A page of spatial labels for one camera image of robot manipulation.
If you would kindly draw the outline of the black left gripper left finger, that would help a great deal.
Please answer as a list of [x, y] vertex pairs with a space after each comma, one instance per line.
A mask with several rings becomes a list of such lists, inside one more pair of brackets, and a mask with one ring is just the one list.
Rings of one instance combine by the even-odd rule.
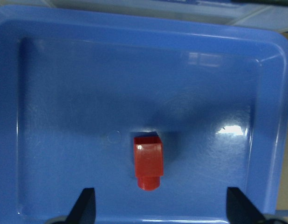
[[96, 196], [94, 188], [84, 188], [74, 204], [65, 224], [94, 224], [96, 220]]

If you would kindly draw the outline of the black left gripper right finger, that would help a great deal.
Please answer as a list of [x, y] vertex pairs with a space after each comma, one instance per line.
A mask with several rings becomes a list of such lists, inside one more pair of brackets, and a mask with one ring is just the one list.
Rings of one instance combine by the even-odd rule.
[[237, 187], [226, 191], [226, 217], [230, 224], [264, 224], [267, 219]]

